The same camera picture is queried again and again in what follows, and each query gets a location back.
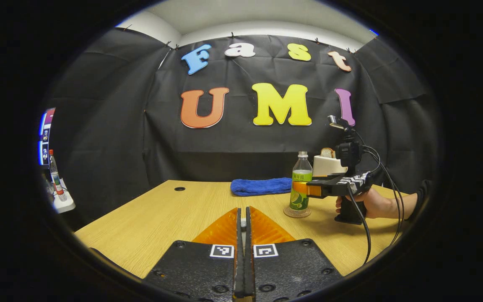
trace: coaster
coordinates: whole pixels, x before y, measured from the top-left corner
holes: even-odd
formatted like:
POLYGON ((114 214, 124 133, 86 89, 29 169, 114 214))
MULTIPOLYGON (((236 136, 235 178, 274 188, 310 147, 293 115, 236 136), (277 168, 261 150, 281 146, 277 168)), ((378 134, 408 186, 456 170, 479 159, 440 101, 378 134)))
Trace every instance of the coaster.
POLYGON ((303 218, 309 216, 311 210, 310 208, 306 208, 305 210, 298 211, 290 208, 290 206, 287 206, 286 208, 284 208, 283 212, 284 214, 286 214, 286 216, 290 216, 292 218, 303 218))

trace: white ceiling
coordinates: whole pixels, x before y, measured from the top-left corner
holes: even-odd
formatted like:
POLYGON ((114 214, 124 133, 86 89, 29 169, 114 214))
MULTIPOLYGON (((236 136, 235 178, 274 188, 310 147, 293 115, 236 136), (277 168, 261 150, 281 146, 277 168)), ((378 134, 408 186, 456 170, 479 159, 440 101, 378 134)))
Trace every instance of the white ceiling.
POLYGON ((316 0, 167 0, 147 8, 182 35, 240 21, 287 21, 337 32, 367 43, 367 27, 316 0))

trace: wooden table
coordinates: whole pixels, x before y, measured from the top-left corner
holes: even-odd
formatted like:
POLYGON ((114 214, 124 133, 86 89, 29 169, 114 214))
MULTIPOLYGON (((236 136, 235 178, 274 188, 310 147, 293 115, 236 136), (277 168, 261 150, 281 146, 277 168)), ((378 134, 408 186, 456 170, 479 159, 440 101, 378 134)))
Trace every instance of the wooden table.
MULTIPOLYGON (((390 189, 373 186, 393 198, 390 189)), ((290 218, 283 209, 290 193, 238 197, 226 182, 168 180, 75 232, 84 245, 144 278, 176 240, 191 241, 217 218, 233 208, 253 206, 277 222, 295 239, 311 238, 343 275, 351 273, 366 257, 362 225, 335 222, 336 197, 311 198, 312 214, 290 218), (175 191, 175 187, 185 187, 175 191)), ((367 219, 372 239, 370 258, 386 248, 395 235, 397 219, 367 219)))

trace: human hand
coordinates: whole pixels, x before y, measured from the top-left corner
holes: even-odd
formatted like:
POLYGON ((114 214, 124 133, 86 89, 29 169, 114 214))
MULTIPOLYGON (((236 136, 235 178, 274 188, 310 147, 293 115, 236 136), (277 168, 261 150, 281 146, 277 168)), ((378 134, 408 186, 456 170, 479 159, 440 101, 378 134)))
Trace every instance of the human hand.
MULTIPOLYGON (((347 202, 351 202, 351 198, 346 196, 347 202)), ((395 209, 391 199, 381 196, 375 189, 370 188, 368 192, 355 195, 355 201, 364 201, 367 218, 394 218, 395 209)), ((340 213, 342 198, 337 197, 337 213, 340 213)))

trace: black cloth backdrop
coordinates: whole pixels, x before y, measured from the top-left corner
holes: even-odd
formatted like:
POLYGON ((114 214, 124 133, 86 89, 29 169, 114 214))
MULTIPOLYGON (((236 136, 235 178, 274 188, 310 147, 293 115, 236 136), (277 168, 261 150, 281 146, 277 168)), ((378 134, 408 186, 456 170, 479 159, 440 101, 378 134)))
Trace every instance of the black cloth backdrop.
MULTIPOLYGON (((374 79, 381 76, 377 66, 390 49, 378 48, 381 43, 374 40, 351 54, 300 38, 237 36, 172 49, 138 32, 109 31, 69 67, 47 105, 56 107, 50 147, 75 200, 71 212, 80 216, 74 228, 165 180, 291 177, 298 151, 308 151, 312 159, 320 149, 339 142, 342 133, 326 118, 341 116, 336 88, 351 92, 355 128, 378 150, 401 190, 413 193, 419 180, 433 172, 426 163, 435 161, 435 141, 421 130, 424 124, 435 129, 429 115, 433 101, 412 78, 407 86, 418 92, 414 97, 389 93, 394 86, 406 85, 399 74, 403 70, 385 67, 396 74, 374 79), (238 42, 253 44, 255 56, 225 56, 229 45, 238 42), (289 43, 306 46, 311 60, 293 60, 289 43), (181 57, 203 44, 212 46, 207 50, 208 65, 188 75, 181 57), (339 69, 327 55, 334 50, 346 57, 351 72, 339 69), (282 125, 276 120, 271 126, 254 125, 257 93, 252 86, 257 83, 272 84, 282 97, 291 84, 306 86, 312 125, 292 126, 288 120, 282 125), (220 122, 210 128, 184 126, 180 94, 203 90, 197 113, 206 116, 212 104, 208 91, 217 87, 230 90, 220 122)), ((358 168, 368 170, 376 164, 364 155, 358 168)), ((381 175, 377 181, 381 184, 381 175)))

